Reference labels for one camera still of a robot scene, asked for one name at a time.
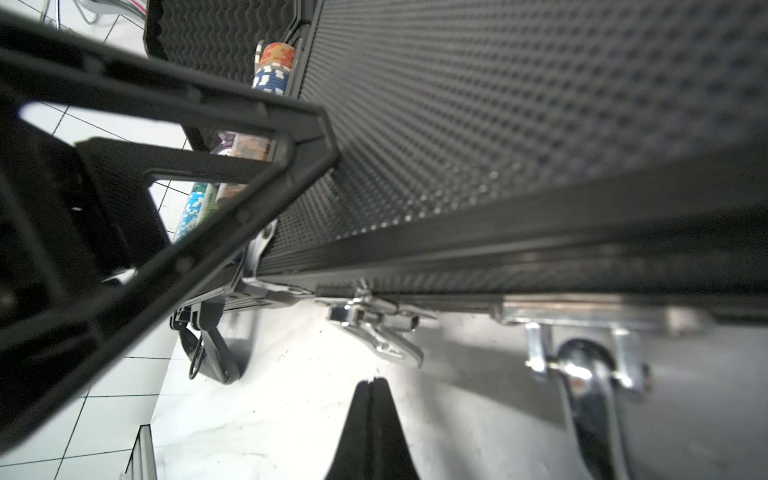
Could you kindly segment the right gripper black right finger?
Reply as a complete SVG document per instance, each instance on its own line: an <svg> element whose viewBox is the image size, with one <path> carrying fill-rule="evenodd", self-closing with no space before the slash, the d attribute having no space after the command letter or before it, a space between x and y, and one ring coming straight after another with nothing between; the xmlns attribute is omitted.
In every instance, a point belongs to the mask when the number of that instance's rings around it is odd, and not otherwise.
<svg viewBox="0 0 768 480"><path fill-rule="evenodd" d="M371 478L419 479L384 378L375 378L371 387Z"/></svg>

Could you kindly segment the black poker case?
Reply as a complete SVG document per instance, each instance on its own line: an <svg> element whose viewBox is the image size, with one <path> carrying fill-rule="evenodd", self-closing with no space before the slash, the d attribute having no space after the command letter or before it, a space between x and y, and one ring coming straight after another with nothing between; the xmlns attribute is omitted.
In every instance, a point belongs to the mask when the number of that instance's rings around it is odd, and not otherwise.
<svg viewBox="0 0 768 480"><path fill-rule="evenodd" d="M767 475L767 5L323 1L300 99L336 168L260 273L435 309L689 308L621 393L639 477Z"/></svg>
<svg viewBox="0 0 768 480"><path fill-rule="evenodd" d="M191 376L224 385L242 374L221 317L290 306L306 291L257 276L281 212L334 162L328 119L290 95L311 1L151 1L148 54L170 65L164 99L198 158L179 167L195 183L195 217L151 259L147 280L170 289L170 325Z"/></svg>

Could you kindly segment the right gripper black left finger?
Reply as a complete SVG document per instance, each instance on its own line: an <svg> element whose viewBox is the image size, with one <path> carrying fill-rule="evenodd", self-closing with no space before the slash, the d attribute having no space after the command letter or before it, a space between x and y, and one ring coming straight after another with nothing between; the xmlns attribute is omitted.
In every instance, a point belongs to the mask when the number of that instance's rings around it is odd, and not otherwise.
<svg viewBox="0 0 768 480"><path fill-rule="evenodd" d="M361 381L355 388L327 480L369 478L371 387Z"/></svg>

